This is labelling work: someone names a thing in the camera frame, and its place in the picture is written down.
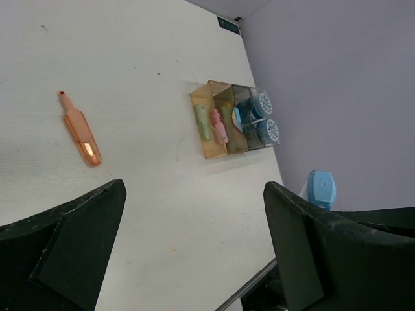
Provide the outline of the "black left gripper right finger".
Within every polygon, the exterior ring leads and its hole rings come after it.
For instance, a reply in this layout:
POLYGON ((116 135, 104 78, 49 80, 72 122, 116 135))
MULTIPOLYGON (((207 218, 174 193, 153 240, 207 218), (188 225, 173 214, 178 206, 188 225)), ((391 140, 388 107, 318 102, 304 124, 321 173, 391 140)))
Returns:
POLYGON ((414 238, 348 220, 276 182, 263 198, 289 310, 414 309, 414 238))

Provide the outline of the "blue highlighter pen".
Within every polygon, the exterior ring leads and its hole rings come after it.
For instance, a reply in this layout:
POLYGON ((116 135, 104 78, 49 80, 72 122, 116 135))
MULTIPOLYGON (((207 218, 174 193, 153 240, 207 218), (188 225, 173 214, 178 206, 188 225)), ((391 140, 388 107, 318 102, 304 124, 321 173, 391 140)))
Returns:
POLYGON ((238 108, 233 109, 233 121, 234 121, 235 124, 240 124, 241 123, 241 115, 239 113, 238 108))

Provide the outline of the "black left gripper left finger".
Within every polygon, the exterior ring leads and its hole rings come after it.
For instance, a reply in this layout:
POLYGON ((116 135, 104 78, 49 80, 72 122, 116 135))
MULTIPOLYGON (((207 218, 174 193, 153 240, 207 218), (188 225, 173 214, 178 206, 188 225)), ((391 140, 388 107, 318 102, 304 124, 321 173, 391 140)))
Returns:
POLYGON ((1 226, 1 309, 94 310, 125 201, 115 179, 1 226))

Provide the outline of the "green highlighter pen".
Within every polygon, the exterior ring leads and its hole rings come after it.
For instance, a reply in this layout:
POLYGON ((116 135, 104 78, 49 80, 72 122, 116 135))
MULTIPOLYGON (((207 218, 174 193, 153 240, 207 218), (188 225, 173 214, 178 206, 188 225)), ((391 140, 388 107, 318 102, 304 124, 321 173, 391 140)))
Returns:
POLYGON ((226 106, 220 107, 220 112, 222 114, 223 122, 226 126, 229 126, 231 124, 231 116, 230 111, 226 106))

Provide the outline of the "blue-lidded cleaning gel jar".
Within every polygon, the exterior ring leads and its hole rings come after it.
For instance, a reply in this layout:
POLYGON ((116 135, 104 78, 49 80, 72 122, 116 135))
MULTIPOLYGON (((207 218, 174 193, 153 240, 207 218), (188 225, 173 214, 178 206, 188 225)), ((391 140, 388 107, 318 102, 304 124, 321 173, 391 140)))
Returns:
POLYGON ((252 97, 252 115, 256 119, 267 118, 272 114, 272 103, 266 93, 258 93, 252 97))

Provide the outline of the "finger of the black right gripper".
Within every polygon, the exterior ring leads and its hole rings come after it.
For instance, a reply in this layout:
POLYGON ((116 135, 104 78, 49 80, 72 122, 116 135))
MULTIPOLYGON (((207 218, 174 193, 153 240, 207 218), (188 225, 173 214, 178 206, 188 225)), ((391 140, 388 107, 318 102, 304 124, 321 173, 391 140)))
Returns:
POLYGON ((387 233, 414 238, 413 207, 369 211, 333 211, 333 213, 387 233))

